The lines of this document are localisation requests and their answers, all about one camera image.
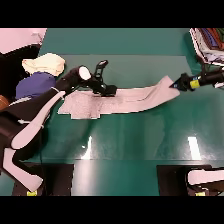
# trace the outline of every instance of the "black mat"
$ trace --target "black mat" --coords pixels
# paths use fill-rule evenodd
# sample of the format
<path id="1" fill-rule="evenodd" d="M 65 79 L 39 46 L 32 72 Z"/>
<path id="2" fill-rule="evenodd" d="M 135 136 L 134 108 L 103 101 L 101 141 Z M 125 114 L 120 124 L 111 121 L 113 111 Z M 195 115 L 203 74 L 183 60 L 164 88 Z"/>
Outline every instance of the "black mat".
<path id="1" fill-rule="evenodd" d="M 157 165 L 160 196 L 188 196 L 184 168 L 211 169 L 211 165 Z"/>
<path id="2" fill-rule="evenodd" d="M 38 163 L 25 163 L 43 177 Z M 38 189 L 37 196 L 71 196 L 74 164 L 43 164 L 44 184 Z M 27 196 L 27 189 L 19 182 L 14 184 L 12 196 Z"/>

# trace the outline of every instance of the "green table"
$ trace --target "green table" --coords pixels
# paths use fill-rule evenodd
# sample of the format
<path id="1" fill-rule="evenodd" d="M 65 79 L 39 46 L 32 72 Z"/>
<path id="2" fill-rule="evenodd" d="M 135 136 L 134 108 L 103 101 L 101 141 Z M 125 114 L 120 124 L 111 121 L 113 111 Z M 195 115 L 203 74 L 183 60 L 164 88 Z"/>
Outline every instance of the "green table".
<path id="1" fill-rule="evenodd" d="M 181 68 L 188 73 L 191 70 L 192 74 L 200 71 L 188 30 L 48 29 L 40 55 L 48 52 L 61 55 L 68 64 L 66 71 L 81 63 L 80 60 L 92 69 L 95 62 L 86 55 L 93 55 L 95 59 L 95 55 L 114 55 L 115 59 L 118 58 L 116 55 L 119 58 L 123 55 L 123 62 L 124 55 L 185 56 L 189 67 L 177 61 L 173 66 L 176 73 L 169 74 L 174 80 Z M 163 71 L 163 68 L 158 66 L 149 79 L 142 79 L 143 76 L 135 79 L 132 75 L 129 83 L 123 76 L 113 80 L 112 77 L 118 77 L 116 63 L 113 56 L 109 57 L 105 81 L 110 81 L 110 84 L 114 82 L 120 88 L 143 87 L 155 84 L 161 78 L 156 71 Z M 109 66 L 115 66 L 112 72 Z M 209 163 L 214 167 L 223 166 L 223 100 L 222 91 L 204 87 L 195 93 L 183 93 L 149 111 L 105 115 L 94 121 L 77 121 L 71 120 L 69 115 L 58 115 L 59 103 L 46 125 L 43 160 L 75 163 L 72 195 L 158 195 L 157 164 Z M 94 150 L 91 160 L 82 160 L 89 136 L 93 137 Z M 189 136 L 197 137 L 201 161 L 192 161 L 187 141 Z M 33 158 L 33 161 L 37 160 L 38 155 Z M 9 194 L 9 191 L 4 192 L 4 186 L 0 188 L 0 195 Z"/>

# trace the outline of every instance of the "white towel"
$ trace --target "white towel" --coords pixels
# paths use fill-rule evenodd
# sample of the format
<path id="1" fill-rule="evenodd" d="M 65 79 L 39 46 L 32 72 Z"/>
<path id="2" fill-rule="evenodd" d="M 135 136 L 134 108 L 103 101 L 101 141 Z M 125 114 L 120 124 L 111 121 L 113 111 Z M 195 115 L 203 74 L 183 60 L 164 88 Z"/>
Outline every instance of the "white towel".
<path id="1" fill-rule="evenodd" d="M 65 60 L 60 56 L 47 53 L 36 59 L 24 59 L 22 66 L 26 72 L 48 72 L 53 76 L 58 76 L 64 71 Z"/>
<path id="2" fill-rule="evenodd" d="M 165 76 L 155 86 L 118 89 L 115 97 L 100 97 L 92 91 L 74 91 L 65 98 L 58 114 L 71 114 L 72 119 L 97 119 L 101 114 L 148 110 L 180 94 L 177 89 L 169 88 L 172 83 Z"/>

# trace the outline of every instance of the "yellow label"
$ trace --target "yellow label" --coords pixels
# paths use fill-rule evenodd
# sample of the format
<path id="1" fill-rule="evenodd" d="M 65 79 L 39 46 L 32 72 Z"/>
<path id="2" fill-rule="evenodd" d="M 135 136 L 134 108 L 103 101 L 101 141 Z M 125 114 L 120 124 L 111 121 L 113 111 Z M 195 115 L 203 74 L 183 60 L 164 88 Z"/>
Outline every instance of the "yellow label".
<path id="1" fill-rule="evenodd" d="M 37 191 L 34 192 L 27 191 L 27 196 L 37 196 Z"/>
<path id="2" fill-rule="evenodd" d="M 199 81 L 198 80 L 193 80 L 190 82 L 191 88 L 196 89 L 200 87 Z"/>
<path id="3" fill-rule="evenodd" d="M 198 193 L 195 193 L 196 196 L 205 196 L 205 192 L 198 192 Z"/>

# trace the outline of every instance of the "pink fabric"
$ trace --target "pink fabric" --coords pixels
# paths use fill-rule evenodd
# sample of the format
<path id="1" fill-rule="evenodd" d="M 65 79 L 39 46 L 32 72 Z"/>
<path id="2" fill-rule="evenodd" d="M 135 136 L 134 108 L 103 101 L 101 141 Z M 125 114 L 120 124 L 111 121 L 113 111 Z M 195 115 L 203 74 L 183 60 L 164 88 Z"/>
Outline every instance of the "pink fabric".
<path id="1" fill-rule="evenodd" d="M 172 83 L 165 76 L 155 86 L 118 89 L 115 97 L 100 97 L 92 91 L 75 91 L 65 98 L 58 114 L 71 114 L 72 119 L 97 119 L 101 114 L 148 110 L 180 94 L 178 90 L 169 88 Z"/>

